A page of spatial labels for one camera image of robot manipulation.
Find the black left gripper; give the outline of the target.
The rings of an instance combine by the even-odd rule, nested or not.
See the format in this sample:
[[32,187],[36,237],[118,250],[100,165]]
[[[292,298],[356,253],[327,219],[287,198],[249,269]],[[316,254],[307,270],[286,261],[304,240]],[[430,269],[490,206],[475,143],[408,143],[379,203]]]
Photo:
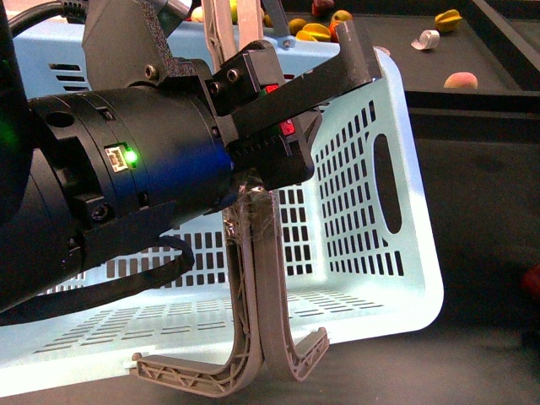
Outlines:
[[237,1],[237,52],[229,0],[202,0],[216,72],[207,87],[236,173],[254,170],[268,190],[309,180],[320,105],[381,78],[366,29],[337,27],[337,55],[285,81],[277,52],[263,40],[260,0]]

